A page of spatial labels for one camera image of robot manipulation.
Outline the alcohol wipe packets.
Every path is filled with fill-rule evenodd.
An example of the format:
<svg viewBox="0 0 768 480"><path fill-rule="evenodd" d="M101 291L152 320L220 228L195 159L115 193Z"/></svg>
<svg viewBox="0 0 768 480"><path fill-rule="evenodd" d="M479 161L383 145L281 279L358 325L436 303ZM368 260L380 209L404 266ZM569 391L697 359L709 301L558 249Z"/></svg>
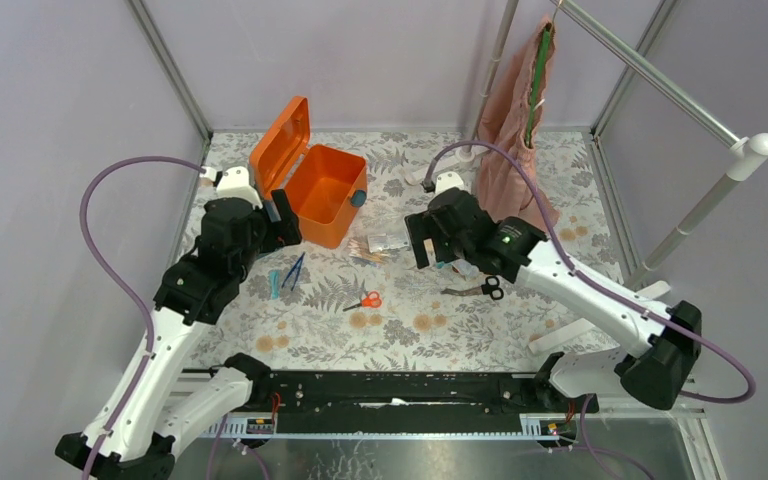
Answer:
<svg viewBox="0 0 768 480"><path fill-rule="evenodd" d="M410 239L404 232L371 234L367 236L367 245L371 253L383 253L409 247Z"/></svg>

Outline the cotton swab bag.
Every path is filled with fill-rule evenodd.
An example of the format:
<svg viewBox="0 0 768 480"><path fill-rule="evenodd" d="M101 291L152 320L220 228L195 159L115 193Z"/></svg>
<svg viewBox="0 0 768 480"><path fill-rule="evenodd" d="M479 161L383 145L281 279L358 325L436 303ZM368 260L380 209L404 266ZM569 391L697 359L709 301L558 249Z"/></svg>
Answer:
<svg viewBox="0 0 768 480"><path fill-rule="evenodd" d="M351 238L346 244L348 255L356 260L366 264L381 265L388 261L389 255L385 252L372 252L364 241L357 238Z"/></svg>

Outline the blue bandage package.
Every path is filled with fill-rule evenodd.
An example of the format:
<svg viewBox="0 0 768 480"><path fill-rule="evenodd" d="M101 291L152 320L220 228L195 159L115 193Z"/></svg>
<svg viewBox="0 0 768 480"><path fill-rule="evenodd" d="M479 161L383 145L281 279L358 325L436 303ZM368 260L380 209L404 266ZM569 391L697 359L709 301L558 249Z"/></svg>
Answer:
<svg viewBox="0 0 768 480"><path fill-rule="evenodd" d="M467 279L481 275L481 271L476 266L463 259L456 259L452 262L437 262L435 267L437 269L451 271Z"/></svg>

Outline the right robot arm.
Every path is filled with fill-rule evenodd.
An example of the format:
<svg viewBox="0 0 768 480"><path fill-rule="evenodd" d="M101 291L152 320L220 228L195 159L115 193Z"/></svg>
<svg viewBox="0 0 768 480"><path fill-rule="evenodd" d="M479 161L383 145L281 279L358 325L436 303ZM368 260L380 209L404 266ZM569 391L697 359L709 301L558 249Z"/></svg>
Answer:
<svg viewBox="0 0 768 480"><path fill-rule="evenodd" d="M426 210L406 216L405 224L419 268L431 263L425 247L430 243L436 261L462 259L484 274L549 296L616 342L614 349L590 354L551 354L533 386L543 410L557 412L588 394L626 394L657 410L673 408L701 345L662 322L700 334L697 307L686 301L669 307L563 258L542 230L518 217L494 221L458 188L435 196Z"/></svg>

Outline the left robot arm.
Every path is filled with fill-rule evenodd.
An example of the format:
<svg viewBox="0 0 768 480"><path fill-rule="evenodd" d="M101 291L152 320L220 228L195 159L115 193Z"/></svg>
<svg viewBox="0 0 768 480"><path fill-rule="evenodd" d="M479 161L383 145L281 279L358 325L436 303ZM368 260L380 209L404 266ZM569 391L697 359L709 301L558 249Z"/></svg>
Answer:
<svg viewBox="0 0 768 480"><path fill-rule="evenodd" d="M166 479L180 454L223 415L256 411L270 400L268 366L238 353L172 409L166 401L200 338L214 326L261 254L301 241L283 190L279 215L243 198L208 202L193 249L163 274L154 305L143 307L146 334L98 416L61 437L55 455L89 479Z"/></svg>

